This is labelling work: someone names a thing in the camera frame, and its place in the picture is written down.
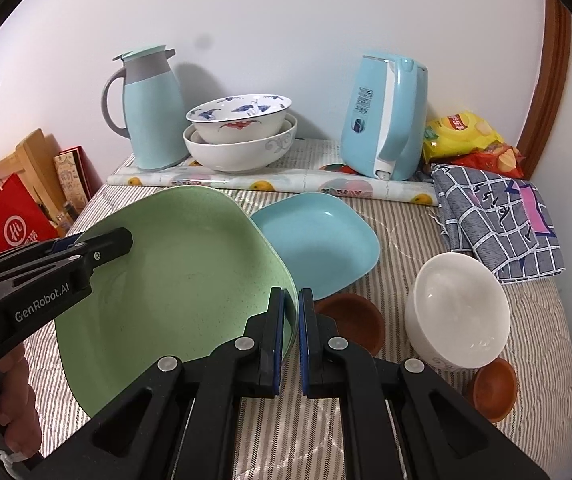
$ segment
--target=bowl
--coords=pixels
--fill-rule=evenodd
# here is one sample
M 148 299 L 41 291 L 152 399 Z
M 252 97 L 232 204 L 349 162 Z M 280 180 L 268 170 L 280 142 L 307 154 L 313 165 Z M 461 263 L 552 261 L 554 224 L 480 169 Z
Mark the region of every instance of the bowl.
M 504 420 L 517 401 L 517 374 L 505 359 L 497 358 L 477 370 L 468 383 L 466 399 L 493 424 Z
M 159 357 L 186 362 L 243 335 L 265 312 L 271 287 L 287 290 L 284 359 L 297 333 L 297 290 L 287 268 L 225 194 L 168 188 L 99 221 L 79 238 L 116 227 L 130 253 L 94 270 L 92 294 L 56 321 L 66 379 L 90 416 Z
M 290 105 L 281 95 L 237 95 L 192 108 L 186 118 L 208 144 L 231 144 L 272 137 Z
M 224 173 L 247 173 L 258 170 L 286 155 L 297 133 L 297 119 L 287 114 L 281 130 L 268 139 L 235 144 L 207 144 L 194 124 L 183 133 L 186 148 L 206 168 Z
M 341 199 L 299 193 L 251 216 L 288 267 L 297 290 L 321 300 L 356 282 L 377 264 L 379 239 Z
M 332 317 L 341 337 L 363 346 L 373 356 L 384 346 L 384 317 L 373 303 L 358 294 L 333 294 L 317 301 L 315 312 Z
M 406 300 L 410 343 L 424 361 L 442 370 L 489 364 L 506 345 L 510 327 L 502 286 L 466 254 L 444 253 L 428 260 Z

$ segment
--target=screw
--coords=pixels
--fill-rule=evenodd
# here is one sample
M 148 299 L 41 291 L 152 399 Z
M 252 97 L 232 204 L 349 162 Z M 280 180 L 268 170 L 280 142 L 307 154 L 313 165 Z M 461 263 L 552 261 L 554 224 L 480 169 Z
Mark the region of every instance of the screw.
M 255 342 L 252 337 L 239 337 L 235 341 L 237 350 L 250 350 L 253 346 L 255 346 Z
M 328 346 L 333 350 L 346 350 L 348 348 L 348 341 L 343 337 L 332 337 L 328 340 Z
M 410 359 L 407 359 L 405 363 L 403 363 L 403 367 L 410 373 L 420 374 L 425 368 L 425 365 L 423 364 L 423 361 L 412 357 Z
M 159 359 L 159 361 L 157 361 L 157 368 L 159 368 L 162 372 L 171 372 L 175 370 L 177 365 L 177 360 L 170 355 L 162 357 Z

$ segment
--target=blue kettle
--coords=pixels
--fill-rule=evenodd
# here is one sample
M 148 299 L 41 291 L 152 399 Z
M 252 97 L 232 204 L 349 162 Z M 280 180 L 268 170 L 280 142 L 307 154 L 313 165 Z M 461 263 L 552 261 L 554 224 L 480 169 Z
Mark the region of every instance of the blue kettle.
M 188 155 L 183 131 L 185 118 L 179 82 L 170 70 L 168 58 L 175 51 L 165 45 L 132 50 L 120 59 L 124 66 L 106 83 L 101 95 L 101 112 L 108 126 L 130 139 L 136 165 L 142 170 L 162 170 Z M 120 128 L 108 113 L 108 89 L 124 79 L 123 107 L 126 127 Z
M 361 66 L 341 133 L 341 158 L 361 174 L 406 180 L 421 155 L 428 71 L 414 59 L 371 54 Z

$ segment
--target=thermos lid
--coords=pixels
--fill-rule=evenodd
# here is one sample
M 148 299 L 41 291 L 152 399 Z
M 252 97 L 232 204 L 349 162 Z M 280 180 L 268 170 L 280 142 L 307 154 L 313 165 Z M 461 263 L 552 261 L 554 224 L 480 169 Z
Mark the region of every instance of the thermos lid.
M 143 48 L 130 50 L 129 52 L 120 54 L 120 56 L 115 57 L 113 61 L 120 59 L 125 63 L 127 61 L 132 61 L 137 57 L 147 56 L 148 54 L 155 54 L 156 52 L 163 52 L 164 50 L 165 50 L 165 45 L 144 46 Z

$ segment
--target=lay's logo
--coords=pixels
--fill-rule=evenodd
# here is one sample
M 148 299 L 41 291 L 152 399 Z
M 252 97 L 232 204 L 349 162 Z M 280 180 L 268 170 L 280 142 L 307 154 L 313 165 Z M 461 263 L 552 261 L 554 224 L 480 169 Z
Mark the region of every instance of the lay's logo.
M 457 131 L 461 131 L 461 130 L 465 130 L 466 129 L 466 124 L 464 124 L 464 121 L 461 119 L 460 115 L 449 115 L 447 117 L 448 122 L 450 123 L 450 126 L 453 128 L 453 130 L 457 130 Z

